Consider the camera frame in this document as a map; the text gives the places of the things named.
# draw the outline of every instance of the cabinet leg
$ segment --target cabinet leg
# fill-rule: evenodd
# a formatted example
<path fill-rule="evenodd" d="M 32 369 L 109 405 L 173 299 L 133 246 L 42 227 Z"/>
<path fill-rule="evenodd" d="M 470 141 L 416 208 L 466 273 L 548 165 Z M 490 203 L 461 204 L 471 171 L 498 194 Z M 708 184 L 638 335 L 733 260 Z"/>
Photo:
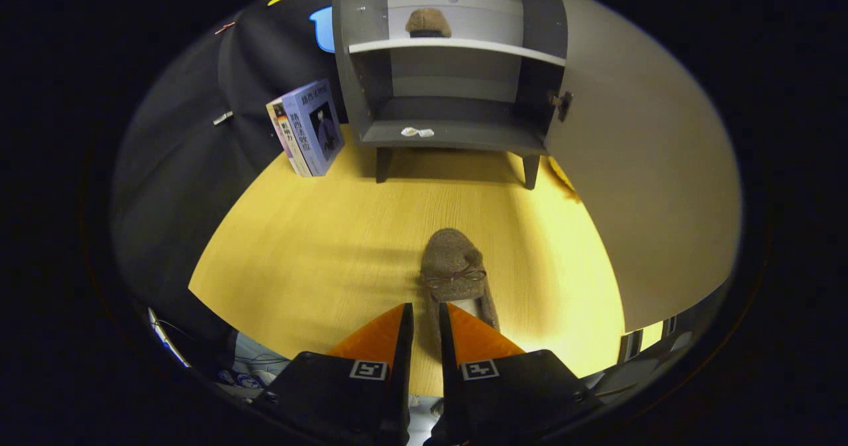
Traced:
<path fill-rule="evenodd" d="M 388 167 L 392 164 L 392 148 L 376 149 L 376 182 L 385 182 L 388 178 Z"/>
<path fill-rule="evenodd" d="M 536 174 L 539 173 L 539 155 L 524 156 L 524 187 L 532 190 L 536 187 Z"/>

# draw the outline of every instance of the wooden table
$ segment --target wooden table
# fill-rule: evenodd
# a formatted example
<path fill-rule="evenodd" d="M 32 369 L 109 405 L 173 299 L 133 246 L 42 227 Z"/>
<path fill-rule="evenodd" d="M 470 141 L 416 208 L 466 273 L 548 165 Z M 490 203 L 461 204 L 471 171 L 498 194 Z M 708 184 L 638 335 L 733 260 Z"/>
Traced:
<path fill-rule="evenodd" d="M 413 302 L 409 392 L 442 395 L 437 344 L 415 282 L 437 229 L 484 253 L 501 332 L 553 351 L 578 377 L 615 364 L 623 311 L 602 241 L 546 159 L 535 190 L 518 156 L 408 150 L 374 182 L 374 150 L 345 141 L 329 174 L 300 178 L 285 156 L 233 205 L 189 289 L 280 355 L 324 353 L 361 325 Z"/>

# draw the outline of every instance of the brown slipper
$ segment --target brown slipper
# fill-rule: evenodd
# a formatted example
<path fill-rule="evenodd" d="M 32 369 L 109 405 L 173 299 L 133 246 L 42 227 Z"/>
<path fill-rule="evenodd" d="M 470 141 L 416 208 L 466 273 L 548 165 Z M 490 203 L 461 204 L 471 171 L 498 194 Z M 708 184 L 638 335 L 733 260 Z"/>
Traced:
<path fill-rule="evenodd" d="M 421 259 L 421 281 L 427 289 L 427 310 L 437 345 L 441 344 L 439 333 L 439 304 L 470 300 L 482 321 L 500 331 L 498 313 L 494 309 L 488 288 L 486 270 L 482 264 L 482 253 L 456 229 L 441 229 L 430 238 L 424 257 Z"/>
<path fill-rule="evenodd" d="M 451 37 L 451 26 L 448 25 L 448 20 L 445 19 L 445 14 L 439 9 L 426 8 L 416 9 L 409 20 L 406 21 L 406 31 L 409 36 L 417 38 L 418 36 L 443 36 L 443 38 Z"/>

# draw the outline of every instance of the black cloth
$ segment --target black cloth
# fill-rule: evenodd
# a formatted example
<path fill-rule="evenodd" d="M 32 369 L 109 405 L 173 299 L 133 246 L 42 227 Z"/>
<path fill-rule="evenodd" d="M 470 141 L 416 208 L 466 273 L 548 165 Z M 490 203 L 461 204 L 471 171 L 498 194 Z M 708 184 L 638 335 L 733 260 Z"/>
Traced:
<path fill-rule="evenodd" d="M 230 356 L 233 329 L 188 283 L 225 214 L 282 152 L 264 105 L 327 78 L 347 118 L 335 56 L 318 47 L 309 20 L 331 0 L 269 1 L 210 27 L 164 70 L 127 129 L 112 183 L 115 260 L 130 292 Z"/>

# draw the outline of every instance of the book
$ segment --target book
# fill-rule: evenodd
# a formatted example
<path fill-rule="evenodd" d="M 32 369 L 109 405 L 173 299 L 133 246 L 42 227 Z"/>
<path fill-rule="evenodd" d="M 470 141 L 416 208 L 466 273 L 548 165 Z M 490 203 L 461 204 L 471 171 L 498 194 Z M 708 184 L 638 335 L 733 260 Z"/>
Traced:
<path fill-rule="evenodd" d="M 294 138 L 294 132 L 292 131 L 291 125 L 288 123 L 288 117 L 286 116 L 286 111 L 282 107 L 282 102 L 279 99 L 276 99 L 275 101 L 268 103 L 266 108 L 274 126 L 274 130 L 276 131 L 276 135 L 280 139 L 280 144 L 282 144 L 282 149 L 285 151 L 288 162 L 291 163 L 291 167 L 294 168 L 294 172 L 297 172 L 297 174 L 306 178 L 312 177 L 312 173 L 306 166 L 305 159 L 303 159 L 303 154 L 300 153 L 300 147 L 297 145 L 297 141 Z"/>
<path fill-rule="evenodd" d="M 291 152 L 291 150 L 288 149 L 288 142 L 286 141 L 286 136 L 282 132 L 282 129 L 280 128 L 279 122 L 276 120 L 276 114 L 274 113 L 274 108 L 272 107 L 272 105 L 270 103 L 266 105 L 266 110 L 268 110 L 268 116 L 270 117 L 270 122 L 274 126 L 274 131 L 276 132 L 276 137 L 278 138 L 278 140 L 280 140 L 280 144 L 282 144 L 282 150 L 285 152 L 286 157 L 288 159 L 288 162 L 291 163 L 291 167 L 294 169 L 294 172 L 297 172 L 297 174 L 300 174 L 300 172 L 297 171 L 297 166 L 294 164 L 294 159 L 292 158 L 292 152 Z"/>
<path fill-rule="evenodd" d="M 330 83 L 318 80 L 291 90 L 278 101 L 282 102 L 294 139 L 309 171 L 313 176 L 327 174 L 330 165 L 345 146 Z"/>

